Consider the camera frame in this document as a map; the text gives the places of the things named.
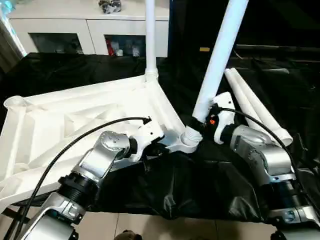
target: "black tablecloth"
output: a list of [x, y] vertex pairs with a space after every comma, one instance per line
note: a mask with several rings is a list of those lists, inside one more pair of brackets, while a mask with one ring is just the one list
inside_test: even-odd
[[[208, 59], [157, 60], [159, 83], [182, 121], [192, 113], [207, 64]], [[295, 136], [291, 146], [295, 160], [303, 158], [315, 166], [320, 156], [319, 64], [231, 59], [228, 66], [237, 67], [280, 124]], [[144, 71], [144, 58], [31, 53], [0, 82], [0, 100], [138, 76]], [[222, 79], [219, 92], [225, 91], [231, 89]], [[5, 115], [2, 106], [1, 125]], [[299, 166], [304, 187], [320, 203], [318, 183]], [[91, 211], [262, 222], [261, 196], [243, 159], [227, 146], [204, 140], [192, 154], [174, 152], [108, 174]]]

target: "white pole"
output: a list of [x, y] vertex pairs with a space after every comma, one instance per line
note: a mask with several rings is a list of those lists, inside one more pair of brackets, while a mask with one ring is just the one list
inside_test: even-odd
[[[229, 0], [214, 49], [207, 67], [192, 116], [204, 123], [209, 107], [216, 96], [231, 50], [245, 15], [249, 0]], [[197, 145], [202, 140], [199, 132], [188, 127], [182, 136], [186, 145]]]
[[[258, 114], [256, 113], [254, 107], [251, 105], [250, 101], [247, 99], [245, 93], [243, 92], [243, 90], [241, 89], [241, 87], [239, 86], [237, 79], [234, 75], [234, 72], [231, 69], [225, 69], [224, 70], [224, 74], [225, 77], [232, 89], [232, 92], [235, 95], [235, 98], [241, 108], [241, 110], [250, 115], [251, 117], [257, 119], [260, 123], [262, 122], [258, 116]], [[248, 122], [248, 125], [250, 128], [256, 129], [258, 131], [262, 131], [265, 134], [268, 134], [262, 127], [260, 127], [258, 124], [256, 124], [255, 122], [246, 119], [246, 121]]]
[[[243, 106], [240, 106], [241, 110], [246, 114], [251, 115], [254, 118], [258, 116], [258, 119], [260, 122], [262, 122], [272, 132], [274, 132], [281, 139], [284, 145], [289, 146], [293, 142], [292, 136], [288, 133], [286, 129], [280, 126], [280, 124], [277, 122], [274, 116], [272, 116], [272, 114], [268, 111], [266, 106], [260, 101], [260, 99], [254, 93], [254, 91], [252, 91], [252, 89], [249, 87], [246, 81], [242, 78], [239, 72], [235, 68], [231, 68], [229, 71], [231, 72], [231, 74], [233, 74], [234, 80], [236, 81], [238, 88], [241, 89], [241, 91], [245, 95], [246, 100], [249, 101], [249, 105], [251, 105], [252, 108], [254, 109], [255, 115], [251, 115], [251, 113], [247, 112], [246, 108], [243, 108]], [[251, 126], [250, 124], [249, 126], [256, 130], [261, 131], [261, 129], [259, 127], [257, 128], [257, 126]]]
[[155, 0], [145, 0], [146, 76], [158, 76], [156, 63], [156, 13]]

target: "tiled floor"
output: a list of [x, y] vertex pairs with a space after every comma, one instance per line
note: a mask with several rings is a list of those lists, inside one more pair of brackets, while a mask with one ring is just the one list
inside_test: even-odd
[[[32, 209], [30, 217], [37, 211]], [[0, 239], [11, 219], [0, 217]], [[144, 240], [270, 240], [275, 228], [262, 223], [87, 212], [76, 227], [80, 240], [112, 240], [124, 230], [142, 235]]]

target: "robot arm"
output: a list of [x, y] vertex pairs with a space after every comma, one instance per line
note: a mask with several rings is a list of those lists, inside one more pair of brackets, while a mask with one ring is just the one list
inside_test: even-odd
[[143, 125], [133, 136], [103, 132], [71, 173], [61, 177], [57, 192], [52, 193], [30, 220], [19, 240], [77, 240], [71, 224], [79, 224], [93, 204], [100, 185], [116, 162], [137, 162], [146, 146], [164, 135], [155, 121]]
[[[213, 103], [234, 109], [228, 92], [216, 96]], [[234, 124], [234, 112], [211, 112], [207, 125], [211, 125], [217, 144], [229, 145], [251, 168], [265, 199], [267, 222], [278, 229], [271, 239], [319, 239], [318, 216], [297, 182], [288, 153], [269, 135]]]

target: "white pipe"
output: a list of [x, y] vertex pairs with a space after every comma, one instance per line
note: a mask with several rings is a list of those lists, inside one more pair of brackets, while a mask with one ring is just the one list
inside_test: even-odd
[[155, 0], [145, 0], [145, 44], [146, 69], [145, 74], [158, 76], [156, 63], [156, 13]]
[[255, 113], [258, 115], [260, 121], [264, 125], [266, 125], [271, 131], [273, 131], [281, 139], [284, 145], [286, 146], [290, 145], [293, 141], [293, 138], [288, 133], [288, 131], [279, 125], [277, 120], [272, 116], [272, 114], [268, 111], [265, 105], [260, 101], [257, 95], [252, 91], [252, 89], [249, 87], [246, 81], [242, 78], [239, 72], [235, 68], [232, 68], [231, 72], [235, 77], [235, 80], [238, 86], [242, 89], [250, 105], [253, 107]]
[[[224, 71], [225, 77], [235, 95], [236, 101], [238, 102], [241, 110], [250, 115], [251, 117], [257, 119], [259, 122], [262, 123], [262, 121], [260, 120], [258, 114], [256, 113], [254, 107], [250, 104], [250, 101], [248, 100], [248, 98], [246, 97], [245, 93], [242, 91], [241, 87], [238, 85], [237, 79], [234, 76], [234, 73], [230, 70], [230, 69], [226, 69]], [[246, 119], [248, 125], [250, 128], [259, 130], [259, 131], [263, 131], [264, 133], [267, 133], [262, 127], [260, 127], [258, 124], [256, 124], [255, 122]]]
[[[204, 123], [216, 96], [249, 0], [229, 0], [192, 116]], [[182, 141], [198, 144], [202, 136], [187, 127]]]

